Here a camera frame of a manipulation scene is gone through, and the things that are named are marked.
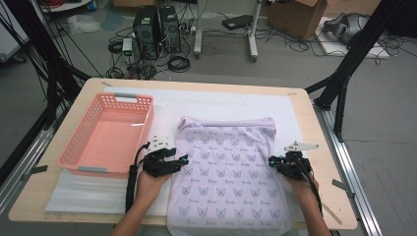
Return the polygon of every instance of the human hand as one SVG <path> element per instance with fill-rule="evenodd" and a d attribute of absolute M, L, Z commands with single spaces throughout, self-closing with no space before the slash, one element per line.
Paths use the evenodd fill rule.
<path fill-rule="evenodd" d="M 137 180 L 135 203 L 150 206 L 159 195 L 162 185 L 172 176 L 172 174 L 153 177 L 146 171 L 142 171 Z"/>
<path fill-rule="evenodd" d="M 317 190 L 319 190 L 319 183 L 316 181 L 316 179 L 311 173 L 309 175 L 310 178 L 313 180 L 314 184 L 316 185 Z M 284 175 L 283 177 L 291 185 L 294 196 L 298 200 L 300 205 L 309 204 L 311 201 L 316 200 L 316 196 L 313 192 L 312 186 L 308 181 L 292 179 Z"/>

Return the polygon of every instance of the fabric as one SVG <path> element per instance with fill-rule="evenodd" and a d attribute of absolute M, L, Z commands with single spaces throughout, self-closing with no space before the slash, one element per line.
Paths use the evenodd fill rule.
<path fill-rule="evenodd" d="M 182 235 L 281 235 L 291 216 L 282 178 L 268 166 L 272 118 L 204 121 L 184 117 L 177 156 L 190 163 L 172 177 L 167 226 Z"/>

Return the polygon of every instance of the metal stand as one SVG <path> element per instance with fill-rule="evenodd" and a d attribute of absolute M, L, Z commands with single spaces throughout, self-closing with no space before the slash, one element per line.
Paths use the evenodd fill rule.
<path fill-rule="evenodd" d="M 31 1 L 4 0 L 3 2 L 7 5 L 10 12 L 30 39 L 38 56 L 33 56 L 32 51 L 22 42 L 12 26 L 9 26 L 2 19 L 0 19 L 0 24 L 26 51 L 39 77 L 47 81 L 46 98 L 48 103 L 45 111 L 39 116 L 28 134 L 22 139 L 5 164 L 1 166 L 0 186 L 2 186 L 9 174 L 22 160 L 24 151 L 29 147 L 39 131 L 42 129 L 47 130 L 52 124 L 56 123 L 57 107 L 59 104 L 63 100 L 72 102 L 78 96 L 81 86 L 75 77 L 82 81 L 90 78 L 89 75 L 74 68 L 64 60 L 36 14 Z"/>
<path fill-rule="evenodd" d="M 258 48 L 255 42 L 255 31 L 257 30 L 258 17 L 261 12 L 262 0 L 257 0 L 254 12 L 254 19 L 252 20 L 252 27 L 248 32 L 249 47 L 251 48 L 251 57 L 254 62 L 258 60 Z"/>
<path fill-rule="evenodd" d="M 196 25 L 196 39 L 194 42 L 194 55 L 196 58 L 200 57 L 202 53 L 202 41 L 203 41 L 203 27 L 202 27 L 202 15 L 203 15 L 203 4 L 200 4 L 201 1 L 197 1 L 197 25 Z M 258 17 L 261 12 L 262 0 L 257 0 L 255 5 L 254 16 L 252 20 L 251 29 L 248 31 L 249 46 L 251 48 L 251 58 L 253 62 L 258 60 L 258 49 L 257 43 L 255 42 L 255 31 L 257 30 Z"/>
<path fill-rule="evenodd" d="M 323 110 L 330 110 L 331 104 L 337 98 L 334 132 L 340 142 L 343 142 L 341 130 L 349 80 L 406 1 L 382 0 L 336 71 L 328 78 L 306 88 L 307 93 L 325 88 L 320 97 L 314 100 L 315 105 Z"/>

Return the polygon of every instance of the pink plastic basket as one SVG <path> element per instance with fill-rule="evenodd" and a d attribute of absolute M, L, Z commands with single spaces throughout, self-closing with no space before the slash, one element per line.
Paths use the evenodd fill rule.
<path fill-rule="evenodd" d="M 74 174 L 128 178 L 153 120 L 149 95 L 100 92 L 95 95 L 58 159 Z"/>

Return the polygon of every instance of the computer tower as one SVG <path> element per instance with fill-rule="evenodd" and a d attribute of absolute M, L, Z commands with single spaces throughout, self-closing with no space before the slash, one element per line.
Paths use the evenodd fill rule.
<path fill-rule="evenodd" d="M 180 30 L 175 8 L 173 6 L 160 7 L 159 15 L 162 27 L 162 40 L 166 52 L 180 52 Z"/>
<path fill-rule="evenodd" d="M 161 41 L 161 33 L 155 6 L 139 6 L 133 22 L 133 31 L 135 32 L 141 59 L 157 59 L 157 46 Z"/>

